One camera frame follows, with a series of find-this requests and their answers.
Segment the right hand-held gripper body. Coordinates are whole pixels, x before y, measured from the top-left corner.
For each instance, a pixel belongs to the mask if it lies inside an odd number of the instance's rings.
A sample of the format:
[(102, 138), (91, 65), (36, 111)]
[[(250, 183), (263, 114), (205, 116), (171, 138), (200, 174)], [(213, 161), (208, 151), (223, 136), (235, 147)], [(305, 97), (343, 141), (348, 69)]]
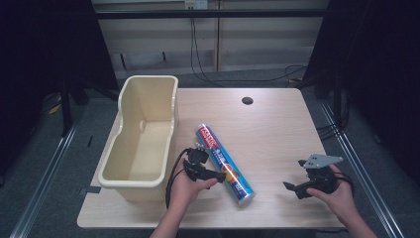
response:
[(335, 173), (330, 168), (331, 165), (342, 162), (342, 157), (312, 154), (303, 164), (307, 172), (309, 181), (305, 184), (305, 189), (315, 188), (325, 193), (331, 193), (335, 190), (337, 181)]

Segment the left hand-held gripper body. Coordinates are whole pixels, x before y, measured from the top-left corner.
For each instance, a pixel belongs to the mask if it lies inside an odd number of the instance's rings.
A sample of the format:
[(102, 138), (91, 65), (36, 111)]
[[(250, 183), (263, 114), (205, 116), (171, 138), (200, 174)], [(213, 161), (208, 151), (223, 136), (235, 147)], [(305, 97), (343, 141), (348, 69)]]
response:
[(190, 148), (187, 151), (187, 159), (183, 162), (184, 169), (191, 180), (197, 181), (198, 179), (207, 180), (208, 170), (204, 167), (204, 164), (199, 162), (199, 149), (202, 147)]

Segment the cream plastic bin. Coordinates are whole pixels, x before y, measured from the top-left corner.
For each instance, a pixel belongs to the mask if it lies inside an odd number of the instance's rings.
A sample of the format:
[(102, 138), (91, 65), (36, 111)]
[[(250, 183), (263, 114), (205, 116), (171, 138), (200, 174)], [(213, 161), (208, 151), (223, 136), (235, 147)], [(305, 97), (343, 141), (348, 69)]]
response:
[(98, 175), (102, 187), (133, 202), (164, 200), (177, 127), (177, 87), (171, 75), (134, 75), (125, 81), (118, 131)]

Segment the person's right hand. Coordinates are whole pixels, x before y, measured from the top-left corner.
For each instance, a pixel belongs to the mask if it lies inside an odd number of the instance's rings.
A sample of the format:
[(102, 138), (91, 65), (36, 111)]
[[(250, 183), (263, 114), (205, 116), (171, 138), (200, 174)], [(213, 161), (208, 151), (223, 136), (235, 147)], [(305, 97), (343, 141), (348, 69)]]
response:
[(325, 202), (343, 224), (357, 214), (352, 187), (342, 179), (338, 179), (336, 189), (332, 193), (325, 193), (315, 188), (307, 188), (306, 191)]

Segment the aluminium floor rail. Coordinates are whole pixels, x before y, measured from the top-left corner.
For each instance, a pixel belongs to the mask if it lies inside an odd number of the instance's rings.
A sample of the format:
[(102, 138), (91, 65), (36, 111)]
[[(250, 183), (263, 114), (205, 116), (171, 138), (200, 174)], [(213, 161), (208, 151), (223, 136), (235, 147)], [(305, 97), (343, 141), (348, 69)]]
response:
[(41, 207), (51, 188), (54, 177), (64, 156), (66, 155), (69, 146), (71, 145), (71, 142), (73, 141), (77, 129), (78, 122), (75, 122), (70, 127), (67, 134), (60, 139), (49, 162), (49, 165), (47, 166), (40, 182), (37, 185), (36, 190), (31, 196), (30, 201), (27, 203), (9, 238), (28, 238), (33, 224), (37, 219)]
[(370, 178), (368, 171), (363, 165), (359, 155), (355, 151), (346, 133), (339, 129), (333, 120), (333, 109), (325, 102), (321, 104), (322, 111), (333, 129), (335, 137), (344, 151), (350, 165), (352, 166), (356, 177), (358, 178), (372, 208), (374, 209), (382, 227), (384, 228), (388, 238), (404, 238), (401, 230), (389, 210), (387, 204), (379, 194), (376, 186)]

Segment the black metal stand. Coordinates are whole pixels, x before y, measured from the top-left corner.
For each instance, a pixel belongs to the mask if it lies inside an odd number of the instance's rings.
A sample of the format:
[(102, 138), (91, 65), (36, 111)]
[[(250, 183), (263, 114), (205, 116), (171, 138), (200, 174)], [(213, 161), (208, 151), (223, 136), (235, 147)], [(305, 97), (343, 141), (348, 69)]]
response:
[(333, 115), (334, 123), (337, 128), (342, 128), (342, 77), (337, 71), (334, 81), (334, 99), (333, 99)]
[(61, 98), (61, 111), (62, 111), (62, 120), (63, 120), (63, 129), (62, 129), (61, 136), (65, 137), (72, 126), (70, 97), (69, 97), (69, 92), (68, 92), (68, 87), (67, 87), (65, 77), (63, 77), (60, 80), (60, 98)]

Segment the black curtain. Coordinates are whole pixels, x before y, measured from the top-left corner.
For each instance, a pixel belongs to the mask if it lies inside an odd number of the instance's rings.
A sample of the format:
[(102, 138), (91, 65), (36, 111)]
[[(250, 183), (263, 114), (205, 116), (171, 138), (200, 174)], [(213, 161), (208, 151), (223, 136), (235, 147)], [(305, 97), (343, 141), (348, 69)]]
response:
[(304, 74), (326, 96), (346, 88), (420, 185), (420, 0), (329, 0)]
[(0, 0), (0, 187), (63, 77), (77, 104), (87, 88), (117, 98), (94, 14), (92, 0)]

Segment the person's left hand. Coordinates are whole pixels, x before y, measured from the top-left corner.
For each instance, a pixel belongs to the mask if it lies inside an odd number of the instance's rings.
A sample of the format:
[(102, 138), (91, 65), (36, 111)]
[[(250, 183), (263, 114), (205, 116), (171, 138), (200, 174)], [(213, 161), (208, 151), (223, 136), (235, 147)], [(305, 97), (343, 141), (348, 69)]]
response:
[(200, 191), (209, 189), (216, 183), (215, 178), (199, 181), (191, 180), (184, 170), (183, 164), (179, 163), (175, 169), (168, 210), (186, 212), (188, 206), (197, 198)]

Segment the white wall power outlet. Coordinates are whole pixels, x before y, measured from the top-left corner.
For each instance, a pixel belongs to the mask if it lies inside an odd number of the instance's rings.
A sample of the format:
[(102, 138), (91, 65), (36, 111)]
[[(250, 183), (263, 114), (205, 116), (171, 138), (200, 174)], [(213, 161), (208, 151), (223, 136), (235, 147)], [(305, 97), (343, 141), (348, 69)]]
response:
[(208, 0), (184, 0), (186, 10), (207, 10)]

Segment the blue plastic wrap roll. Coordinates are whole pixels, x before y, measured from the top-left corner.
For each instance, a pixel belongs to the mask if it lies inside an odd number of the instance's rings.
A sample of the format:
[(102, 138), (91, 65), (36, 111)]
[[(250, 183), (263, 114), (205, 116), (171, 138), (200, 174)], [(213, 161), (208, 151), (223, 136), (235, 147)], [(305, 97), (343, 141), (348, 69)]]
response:
[(246, 178), (226, 151), (213, 130), (200, 124), (195, 131), (199, 145), (209, 154), (215, 169), (223, 173), (224, 184), (238, 204), (243, 204), (256, 195)]

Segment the black horizontal frame bar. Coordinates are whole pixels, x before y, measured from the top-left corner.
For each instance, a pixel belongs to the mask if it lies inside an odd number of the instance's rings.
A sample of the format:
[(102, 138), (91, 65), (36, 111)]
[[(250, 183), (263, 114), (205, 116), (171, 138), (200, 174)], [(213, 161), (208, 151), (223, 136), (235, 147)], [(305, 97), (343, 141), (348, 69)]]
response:
[(293, 18), (330, 15), (331, 11), (320, 9), (97, 11), (95, 13), (98, 19)]

